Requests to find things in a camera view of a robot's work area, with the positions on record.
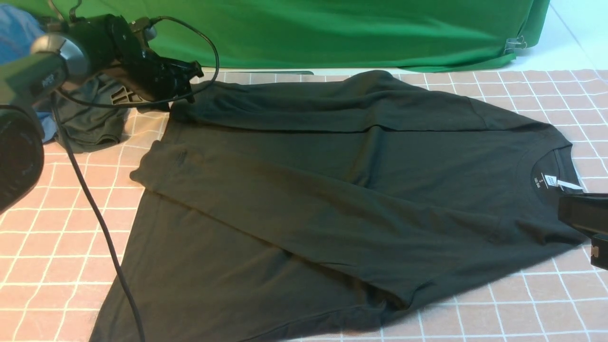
black cable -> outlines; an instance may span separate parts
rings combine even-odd
[[[75,23],[76,20],[78,20],[78,17],[76,17],[76,10],[80,7],[80,5],[82,5],[82,0],[78,0],[78,3],[76,4],[76,6],[74,6],[70,9],[70,21],[72,23]]]
[[[82,191],[85,193],[86,199],[89,201],[89,204],[91,205],[91,208],[93,208],[93,212],[95,212],[95,216],[99,221],[99,225],[102,227],[103,235],[105,236],[106,242],[108,243],[110,257],[112,258],[112,263],[114,263],[114,269],[116,269],[116,276],[118,277],[120,285],[122,286],[122,290],[125,292],[125,296],[129,301],[131,310],[133,311],[133,317],[135,318],[135,324],[137,325],[137,332],[139,333],[139,340],[141,342],[145,342],[146,339],[145,335],[143,334],[142,318],[139,315],[137,305],[135,305],[135,299],[133,299],[131,290],[129,289],[129,286],[126,283],[125,274],[122,272],[122,268],[120,267],[120,262],[118,261],[118,256],[116,255],[116,249],[114,248],[114,244],[112,243],[112,237],[110,236],[110,231],[108,230],[108,226],[106,225],[106,222],[103,219],[102,213],[99,211],[99,207],[97,207],[97,204],[95,203],[95,200],[91,195],[89,187],[86,185],[85,178],[83,177],[82,172],[80,171],[78,162],[76,162],[74,151],[72,150],[70,143],[66,139],[67,134],[61,126],[61,119],[59,118],[59,113],[57,111],[57,96],[55,95],[55,93],[52,93],[50,95],[50,105],[51,112],[53,113],[53,118],[55,119],[55,123],[57,125],[57,134],[59,134],[60,139],[65,142],[67,157],[70,159],[72,167],[74,168],[74,172],[76,173],[76,177],[78,178],[78,182],[82,187]]]
[[[103,105],[100,103],[86,102],[86,101],[81,101],[81,100],[78,100],[78,99],[70,96],[70,94],[68,94],[65,90],[63,90],[61,88],[57,89],[57,92],[59,93],[59,95],[61,95],[63,98],[65,98],[68,101],[71,101],[71,102],[74,102],[74,103],[77,103],[77,104],[83,105],[83,106],[89,106],[89,107],[95,107],[95,108],[116,109],[116,108],[137,108],[137,107],[163,105],[165,103],[170,103],[173,101],[186,99],[190,96],[194,96],[194,95],[204,91],[205,89],[209,88],[213,84],[213,82],[215,82],[215,80],[218,78],[218,75],[219,75],[219,54],[218,54],[217,48],[215,47],[215,44],[211,41],[211,39],[209,39],[209,37],[207,37],[204,33],[199,31],[192,25],[190,25],[180,19],[176,19],[172,16],[158,16],[156,18],[153,18],[151,20],[151,22],[152,22],[152,25],[155,25],[163,20],[168,20],[168,21],[173,21],[174,23],[178,23],[178,24],[186,27],[187,29],[190,29],[192,32],[196,33],[197,35],[199,35],[200,37],[202,37],[203,39],[205,39],[207,41],[207,43],[213,50],[213,55],[215,57],[215,72],[213,73],[213,77],[211,78],[211,80],[209,80],[209,82],[207,82],[207,84],[200,87],[196,91],[192,91],[186,95],[177,96],[177,97],[174,97],[172,99],[167,99],[167,100],[159,100],[159,101],[144,102],[144,103],[121,103],[121,104],[117,104],[117,105]]]

dark green t-shirt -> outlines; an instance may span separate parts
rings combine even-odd
[[[577,183],[555,127],[368,72],[217,83],[179,102],[132,179],[123,267],[149,342],[374,329],[563,253]],[[137,341],[115,282],[91,341]]]

green screen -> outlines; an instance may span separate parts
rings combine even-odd
[[[55,0],[64,16],[76,0]],[[8,0],[49,15],[47,0]],[[168,15],[216,44],[224,68],[499,68],[507,39],[537,43],[549,0],[83,0],[79,16]],[[213,66],[206,42],[171,22],[151,46]]]

table surface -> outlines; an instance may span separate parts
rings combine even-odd
[[[253,84],[347,77],[220,73],[218,80]],[[395,77],[555,125],[574,143],[573,159],[585,189],[608,192],[608,83],[603,81],[608,72]],[[166,113],[133,111],[123,144],[77,156],[121,255],[143,192],[129,173],[161,138],[167,118]],[[53,143],[45,153],[37,187],[0,216],[0,342],[87,341],[115,277],[103,234],[64,150]],[[420,310],[394,326],[299,341],[606,342],[607,313],[608,271],[589,264],[586,245]]]

size tag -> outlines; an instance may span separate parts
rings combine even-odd
[[[568,183],[568,182],[565,182],[565,181],[560,181],[555,176],[545,175],[545,181],[547,182],[548,186],[554,186],[554,187],[563,186],[563,187],[567,187],[569,189],[583,190],[582,187],[580,187],[580,186],[578,186],[576,184]]]
[[[572,183],[568,183],[568,182],[563,182],[563,181],[559,181],[558,180],[558,185],[561,185],[563,187],[567,187],[570,189],[574,189],[574,190],[582,190],[582,188],[576,184],[572,184]]]
[[[558,186],[558,178],[555,176],[545,175],[545,182],[548,186]]]

